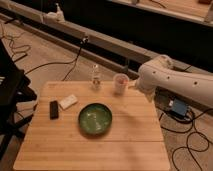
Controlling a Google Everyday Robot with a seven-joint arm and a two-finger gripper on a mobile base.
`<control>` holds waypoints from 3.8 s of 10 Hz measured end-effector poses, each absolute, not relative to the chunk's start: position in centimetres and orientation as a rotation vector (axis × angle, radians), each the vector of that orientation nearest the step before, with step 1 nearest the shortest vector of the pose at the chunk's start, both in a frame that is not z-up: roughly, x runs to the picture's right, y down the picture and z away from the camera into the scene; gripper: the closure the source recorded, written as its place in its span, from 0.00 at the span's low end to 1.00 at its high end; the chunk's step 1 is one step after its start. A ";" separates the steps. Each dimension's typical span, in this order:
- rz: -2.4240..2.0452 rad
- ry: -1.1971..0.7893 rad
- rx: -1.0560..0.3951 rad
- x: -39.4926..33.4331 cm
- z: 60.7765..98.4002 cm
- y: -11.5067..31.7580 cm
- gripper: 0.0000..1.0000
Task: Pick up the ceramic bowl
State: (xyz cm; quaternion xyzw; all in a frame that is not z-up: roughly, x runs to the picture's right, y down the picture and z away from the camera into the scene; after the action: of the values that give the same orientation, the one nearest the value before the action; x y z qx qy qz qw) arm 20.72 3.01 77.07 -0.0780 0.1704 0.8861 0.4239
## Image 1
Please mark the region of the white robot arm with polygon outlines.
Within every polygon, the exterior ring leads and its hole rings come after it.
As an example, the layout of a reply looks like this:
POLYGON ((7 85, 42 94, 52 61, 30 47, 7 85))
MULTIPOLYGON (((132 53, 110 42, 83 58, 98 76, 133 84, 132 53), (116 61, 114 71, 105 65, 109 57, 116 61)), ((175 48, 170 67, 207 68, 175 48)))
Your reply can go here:
POLYGON ((161 87, 213 108, 213 76, 175 71, 167 55, 159 55, 142 64, 134 83, 133 89, 147 95, 161 87))

